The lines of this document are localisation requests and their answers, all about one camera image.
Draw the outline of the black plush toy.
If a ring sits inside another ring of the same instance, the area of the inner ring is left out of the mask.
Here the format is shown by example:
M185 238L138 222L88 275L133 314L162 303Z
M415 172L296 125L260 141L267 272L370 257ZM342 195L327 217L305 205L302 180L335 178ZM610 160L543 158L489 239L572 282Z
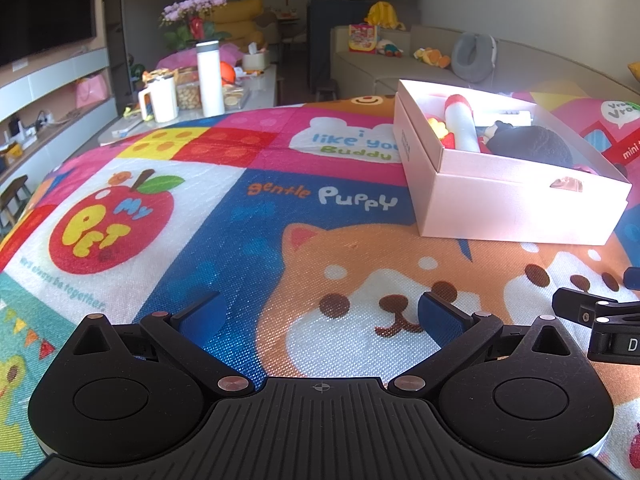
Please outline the black plush toy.
M494 155L565 168L574 165L570 148L548 128L495 122L485 130L484 137L488 150Z

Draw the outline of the white red foam rocket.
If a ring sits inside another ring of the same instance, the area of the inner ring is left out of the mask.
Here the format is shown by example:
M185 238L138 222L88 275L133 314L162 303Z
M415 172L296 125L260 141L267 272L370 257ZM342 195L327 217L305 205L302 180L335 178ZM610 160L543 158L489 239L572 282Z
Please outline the white red foam rocket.
M461 94L448 96L445 102L445 125L454 135L456 149L471 153L480 152L472 107Z

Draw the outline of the white battery charger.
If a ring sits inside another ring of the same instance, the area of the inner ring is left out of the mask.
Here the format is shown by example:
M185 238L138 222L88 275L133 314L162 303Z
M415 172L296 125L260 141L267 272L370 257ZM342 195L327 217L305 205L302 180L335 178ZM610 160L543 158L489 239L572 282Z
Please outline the white battery charger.
M533 115L529 110L500 110L496 121L513 127L525 127L533 125Z

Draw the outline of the yellow corn toy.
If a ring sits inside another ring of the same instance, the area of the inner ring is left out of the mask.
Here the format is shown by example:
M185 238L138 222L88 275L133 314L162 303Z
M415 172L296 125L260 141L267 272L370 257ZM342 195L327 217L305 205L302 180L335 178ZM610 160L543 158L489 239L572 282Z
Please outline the yellow corn toy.
M437 136L437 139L444 148L448 150L454 150L456 148L456 139L454 134L448 130L446 125L436 117L427 118L427 123Z

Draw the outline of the colourful cartoon play mat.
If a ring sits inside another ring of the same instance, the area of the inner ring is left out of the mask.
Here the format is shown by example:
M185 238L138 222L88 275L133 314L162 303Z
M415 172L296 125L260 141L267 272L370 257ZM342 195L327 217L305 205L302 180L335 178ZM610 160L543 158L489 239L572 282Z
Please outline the colourful cartoon play mat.
M115 324L199 302L194 339L253 382L389 380L432 354L428 290L527 325L567 287L634 300L639 215L601 247L419 234L393 136L369 96L161 128L68 160L1 243L1 474L43 455L37 382L87 314Z

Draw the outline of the pink cardboard box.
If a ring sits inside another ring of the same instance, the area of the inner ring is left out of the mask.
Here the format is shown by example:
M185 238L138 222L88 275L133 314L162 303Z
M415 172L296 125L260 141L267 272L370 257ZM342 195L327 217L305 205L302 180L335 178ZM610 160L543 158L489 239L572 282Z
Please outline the pink cardboard box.
M472 107L479 153L448 150L427 123L445 123L448 96ZM570 168L491 154L485 130L500 110L529 110L533 125L570 148ZM576 245L604 244L628 204L631 185L595 148L540 106L510 96L403 79L394 136L422 235Z

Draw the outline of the snack jar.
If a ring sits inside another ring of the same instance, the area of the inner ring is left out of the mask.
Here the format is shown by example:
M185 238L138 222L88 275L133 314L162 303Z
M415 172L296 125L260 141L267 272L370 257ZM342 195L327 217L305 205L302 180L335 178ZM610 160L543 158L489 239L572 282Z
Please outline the snack jar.
M180 68L175 76L177 103L180 110L202 107L200 78L196 67Z

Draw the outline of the grey neck pillow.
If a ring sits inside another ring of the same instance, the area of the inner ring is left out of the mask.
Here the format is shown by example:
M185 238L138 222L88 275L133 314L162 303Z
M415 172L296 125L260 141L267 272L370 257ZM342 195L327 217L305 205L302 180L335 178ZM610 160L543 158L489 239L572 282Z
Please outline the grey neck pillow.
M498 44L493 36L464 32L451 52L451 69L470 84L487 79L495 70Z

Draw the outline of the orange plush toy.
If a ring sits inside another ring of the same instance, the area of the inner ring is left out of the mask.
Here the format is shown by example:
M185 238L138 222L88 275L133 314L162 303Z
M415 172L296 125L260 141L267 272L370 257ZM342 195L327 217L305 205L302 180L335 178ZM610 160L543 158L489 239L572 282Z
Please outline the orange plush toy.
M438 49L434 48L420 48L413 52L413 57L428 66L438 67L442 70L446 70L449 67L451 60L446 54L442 54Z

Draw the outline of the tissue box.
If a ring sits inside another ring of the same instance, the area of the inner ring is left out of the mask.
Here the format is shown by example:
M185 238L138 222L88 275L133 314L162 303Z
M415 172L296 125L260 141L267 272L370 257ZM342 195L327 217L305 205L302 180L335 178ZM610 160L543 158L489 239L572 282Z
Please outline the tissue box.
M242 69L247 73L262 73L270 65L270 54L266 47L252 42L242 58Z

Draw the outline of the white tall thermos bottle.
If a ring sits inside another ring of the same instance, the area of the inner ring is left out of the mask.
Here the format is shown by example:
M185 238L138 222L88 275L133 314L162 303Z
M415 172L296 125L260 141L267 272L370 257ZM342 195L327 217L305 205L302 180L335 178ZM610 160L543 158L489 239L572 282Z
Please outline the white tall thermos bottle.
M209 40L196 45L198 79L200 80L203 115L214 117L224 114L224 92L220 70L219 42Z

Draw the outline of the beige sofa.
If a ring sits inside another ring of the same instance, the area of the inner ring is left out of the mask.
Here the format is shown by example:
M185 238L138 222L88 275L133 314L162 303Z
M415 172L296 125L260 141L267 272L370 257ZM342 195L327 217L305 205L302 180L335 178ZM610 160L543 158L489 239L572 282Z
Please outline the beige sofa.
M356 96L390 96L401 79L467 87L450 68L429 66L413 57L420 48L435 48L450 54L460 32L454 29L414 25L408 32L383 29L388 39L404 51L400 58L380 54L352 52L348 48L348 28L332 29L331 78L343 99ZM600 100L639 101L639 92L612 77L574 62L569 58L518 44L497 41L494 71L485 80L474 84L475 89L495 93L525 91L590 96Z

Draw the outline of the colourful toy package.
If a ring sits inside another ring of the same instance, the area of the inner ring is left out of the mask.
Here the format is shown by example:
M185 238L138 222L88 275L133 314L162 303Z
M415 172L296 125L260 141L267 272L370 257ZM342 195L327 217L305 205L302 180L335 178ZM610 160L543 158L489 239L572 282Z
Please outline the colourful toy package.
M375 54L378 28L369 24L349 25L347 44L349 52Z

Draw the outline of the pink flower bouquet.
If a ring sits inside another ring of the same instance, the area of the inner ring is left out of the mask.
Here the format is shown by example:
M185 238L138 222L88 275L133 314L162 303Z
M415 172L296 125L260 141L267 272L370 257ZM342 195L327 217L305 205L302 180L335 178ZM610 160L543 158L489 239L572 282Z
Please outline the pink flower bouquet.
M158 21L167 27L163 33L171 52L193 48L210 40L227 40L230 32L217 30L213 22L214 11L223 8L227 0L182 0L163 8Z

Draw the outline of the yellow jacket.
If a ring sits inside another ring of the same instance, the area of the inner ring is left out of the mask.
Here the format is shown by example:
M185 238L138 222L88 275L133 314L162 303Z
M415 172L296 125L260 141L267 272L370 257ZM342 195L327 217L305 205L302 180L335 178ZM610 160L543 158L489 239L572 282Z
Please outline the yellow jacket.
M382 29L401 30L402 32L406 30L405 24L399 21L396 9L388 1L378 1L371 6L364 22Z

